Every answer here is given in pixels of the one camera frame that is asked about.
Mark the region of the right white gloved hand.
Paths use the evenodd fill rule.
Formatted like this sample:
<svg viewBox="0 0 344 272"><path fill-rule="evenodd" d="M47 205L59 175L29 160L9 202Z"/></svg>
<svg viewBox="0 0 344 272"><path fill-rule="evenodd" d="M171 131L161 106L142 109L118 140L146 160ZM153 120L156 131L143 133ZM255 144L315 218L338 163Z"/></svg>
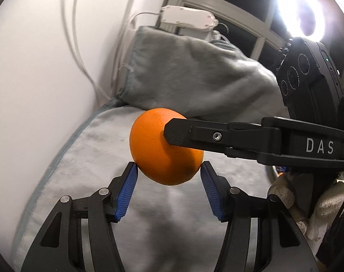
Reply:
<svg viewBox="0 0 344 272"><path fill-rule="evenodd" d="M281 172L268 193L281 199L309 241L318 242L344 207L344 179L335 178L327 185L314 182L311 174Z"/></svg>

